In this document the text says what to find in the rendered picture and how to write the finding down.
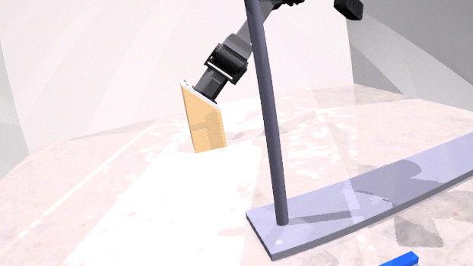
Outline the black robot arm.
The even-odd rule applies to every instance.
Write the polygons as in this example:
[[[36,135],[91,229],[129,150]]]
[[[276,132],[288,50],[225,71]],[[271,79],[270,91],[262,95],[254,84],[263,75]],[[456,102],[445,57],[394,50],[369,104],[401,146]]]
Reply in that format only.
[[[292,7],[294,4],[299,5],[305,0],[259,0],[260,9],[262,12],[263,23],[270,15],[271,11],[277,10],[286,3]],[[252,53],[251,40],[249,35],[249,26],[247,19],[237,33],[231,33],[222,44],[214,48],[209,55],[204,65],[208,66],[205,73],[199,79],[195,86],[191,86],[193,90],[200,93],[204,98],[217,104],[215,101],[217,95],[222,91],[225,84],[229,81],[236,86],[239,79],[248,70],[248,60]],[[212,57],[212,58],[211,58]],[[218,67],[222,72],[219,72],[215,67]]]

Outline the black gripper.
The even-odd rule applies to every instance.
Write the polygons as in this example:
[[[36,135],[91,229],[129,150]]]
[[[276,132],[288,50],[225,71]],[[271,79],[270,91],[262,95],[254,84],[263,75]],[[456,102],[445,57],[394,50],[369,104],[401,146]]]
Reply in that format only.
[[[348,20],[362,20],[363,4],[360,0],[334,0],[334,8]]]

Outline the blue rectangular bar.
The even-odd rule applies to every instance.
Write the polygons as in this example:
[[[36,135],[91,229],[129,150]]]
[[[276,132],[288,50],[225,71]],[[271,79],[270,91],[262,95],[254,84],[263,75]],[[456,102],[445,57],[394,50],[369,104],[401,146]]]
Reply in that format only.
[[[379,266],[413,266],[418,263],[418,259],[419,257],[411,251]]]

